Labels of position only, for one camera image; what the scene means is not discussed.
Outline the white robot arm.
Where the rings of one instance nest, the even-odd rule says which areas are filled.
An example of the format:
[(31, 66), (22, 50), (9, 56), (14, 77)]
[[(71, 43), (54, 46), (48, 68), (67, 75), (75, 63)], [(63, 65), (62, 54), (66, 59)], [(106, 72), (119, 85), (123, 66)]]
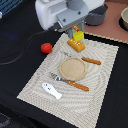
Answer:
[(72, 27), (78, 25), (84, 30), (88, 13), (104, 4), (105, 0), (36, 0), (35, 9), (41, 27), (66, 31), (73, 37)]

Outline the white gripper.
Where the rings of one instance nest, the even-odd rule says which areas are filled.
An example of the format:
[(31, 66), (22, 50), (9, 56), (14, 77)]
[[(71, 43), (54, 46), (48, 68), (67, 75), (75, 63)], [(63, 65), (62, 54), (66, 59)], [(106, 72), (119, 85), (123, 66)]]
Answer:
[(73, 25), (83, 22), (89, 8), (83, 0), (36, 0), (35, 9), (41, 27), (48, 30), (55, 27), (58, 31), (68, 29), (69, 38), (73, 37)]

